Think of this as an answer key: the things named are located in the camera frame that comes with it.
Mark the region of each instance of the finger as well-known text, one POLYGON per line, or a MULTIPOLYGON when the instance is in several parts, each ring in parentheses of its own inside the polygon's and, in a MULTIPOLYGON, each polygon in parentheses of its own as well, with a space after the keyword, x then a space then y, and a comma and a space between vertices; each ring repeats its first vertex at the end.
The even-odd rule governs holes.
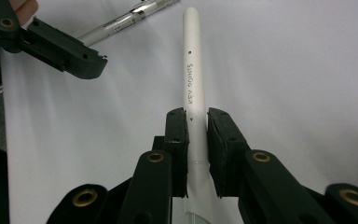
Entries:
POLYGON ((13 10, 15 11, 24 5, 27 1, 28 0, 9 0, 11 7, 13 7, 13 10))
POLYGON ((20 25, 25 24, 36 13, 39 5, 36 0, 26 1, 19 9, 16 10, 17 18, 19 18, 20 25))

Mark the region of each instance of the brass rivet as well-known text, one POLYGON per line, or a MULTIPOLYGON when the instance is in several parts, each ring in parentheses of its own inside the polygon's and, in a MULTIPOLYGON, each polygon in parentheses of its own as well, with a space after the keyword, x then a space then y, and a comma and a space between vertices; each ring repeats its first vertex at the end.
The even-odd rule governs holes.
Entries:
POLYGON ((94 203, 97 198, 98 193, 95 189, 83 189, 74 196, 72 203, 76 207, 86 207, 94 203))
POLYGON ((164 155, 159 152, 150 153, 147 155, 147 159, 151 162, 159 162, 164 160, 164 155))
POLYGON ((255 152, 252 157, 255 161, 267 162, 271 160, 271 157, 264 152, 255 152))
POLYGON ((358 206, 358 191, 354 189, 341 189, 339 196, 348 203, 358 206))
POLYGON ((0 24, 1 24, 1 26, 6 27, 6 28, 11 28, 14 26, 13 20, 9 19, 9 18, 1 18, 0 24))

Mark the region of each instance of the black clamp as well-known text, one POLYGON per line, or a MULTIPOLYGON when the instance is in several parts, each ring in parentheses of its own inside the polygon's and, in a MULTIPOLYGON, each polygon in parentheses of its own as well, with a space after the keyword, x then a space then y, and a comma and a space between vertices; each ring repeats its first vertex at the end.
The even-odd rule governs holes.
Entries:
POLYGON ((27 30, 7 0, 0 0, 0 48, 17 53, 25 51, 50 66, 75 77, 99 77, 107 60, 77 39, 34 18, 27 30))
MULTIPOLYGON (((186 112, 167 114, 165 136, 138 161, 132 179, 107 191, 84 185, 69 192, 48 223, 172 223, 172 197, 186 196, 186 112)), ((219 197, 238 197, 244 223, 358 224, 358 188, 334 184, 325 195, 301 186, 271 153, 252 150, 222 110, 208 112, 211 175, 219 197)))

